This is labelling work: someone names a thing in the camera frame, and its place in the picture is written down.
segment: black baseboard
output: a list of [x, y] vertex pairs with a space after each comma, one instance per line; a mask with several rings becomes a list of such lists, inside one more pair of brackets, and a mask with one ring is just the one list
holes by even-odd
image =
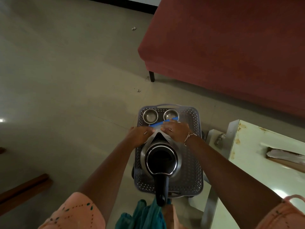
[[141, 11], [148, 14], [154, 14], [156, 9], [158, 8], [157, 6], [154, 5], [143, 4], [130, 0], [91, 0], [91, 1], [97, 1], [105, 4], [115, 5], [127, 9]]

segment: stainless steel bowl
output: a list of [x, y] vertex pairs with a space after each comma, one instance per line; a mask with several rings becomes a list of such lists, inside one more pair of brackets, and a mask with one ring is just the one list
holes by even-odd
[[176, 110], [174, 109], [169, 109], [167, 110], [164, 115], [163, 115], [163, 118], [164, 120], [169, 120], [169, 119], [172, 119], [172, 118], [175, 118], [175, 117], [178, 117], [178, 120], [179, 120], [179, 114]]
[[153, 124], [158, 120], [158, 113], [156, 110], [149, 108], [143, 113], [143, 120], [145, 123]]

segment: glossy floor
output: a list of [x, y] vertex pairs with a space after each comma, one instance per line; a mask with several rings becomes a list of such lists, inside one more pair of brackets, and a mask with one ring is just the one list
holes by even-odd
[[[36, 228], [94, 171], [145, 105], [198, 109], [204, 131], [243, 119], [305, 141], [304, 122], [156, 74], [137, 48], [152, 15], [88, 0], [0, 0], [0, 192], [48, 173], [53, 186], [0, 217], [1, 228]], [[131, 155], [108, 228], [141, 198]], [[185, 226], [202, 212], [173, 201]]]

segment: white wall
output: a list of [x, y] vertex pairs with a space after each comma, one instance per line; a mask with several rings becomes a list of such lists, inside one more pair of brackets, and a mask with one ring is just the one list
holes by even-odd
[[159, 6], [161, 0], [130, 0], [130, 1], [136, 1], [144, 4]]

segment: bracelet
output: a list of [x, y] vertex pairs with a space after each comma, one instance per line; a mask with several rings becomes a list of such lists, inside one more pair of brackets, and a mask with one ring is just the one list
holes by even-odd
[[191, 135], [195, 135], [195, 136], [197, 136], [196, 134], [194, 134], [194, 133], [189, 133], [188, 135], [187, 135], [187, 137], [186, 137], [186, 139], [184, 140], [184, 146], [186, 146], [186, 141], [187, 141], [187, 139], [191, 136]]

